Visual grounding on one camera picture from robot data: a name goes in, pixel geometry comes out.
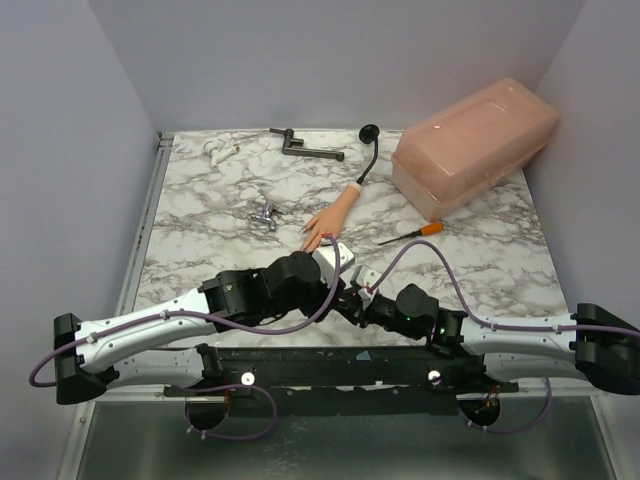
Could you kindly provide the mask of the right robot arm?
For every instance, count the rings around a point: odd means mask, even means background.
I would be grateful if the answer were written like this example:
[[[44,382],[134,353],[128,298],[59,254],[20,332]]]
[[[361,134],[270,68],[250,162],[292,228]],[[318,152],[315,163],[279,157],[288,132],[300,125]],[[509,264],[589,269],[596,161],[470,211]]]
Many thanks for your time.
[[[494,381],[575,378],[618,395],[639,392],[639,331],[606,309],[581,303],[556,317],[475,318],[442,308],[415,284],[395,299],[364,288],[344,290],[333,306],[350,323],[377,325],[414,340],[442,358],[476,357],[460,379],[480,392]]]

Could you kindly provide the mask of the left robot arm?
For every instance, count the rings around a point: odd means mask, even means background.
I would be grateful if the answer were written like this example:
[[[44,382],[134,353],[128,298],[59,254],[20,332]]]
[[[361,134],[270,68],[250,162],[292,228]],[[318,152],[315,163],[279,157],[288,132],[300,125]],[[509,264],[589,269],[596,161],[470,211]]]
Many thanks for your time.
[[[227,270],[165,303],[100,320],[73,314],[54,321],[55,390],[60,405],[103,395],[127,380],[151,380],[137,355],[228,330],[281,336],[322,320],[353,263],[343,244],[296,251],[266,268]]]

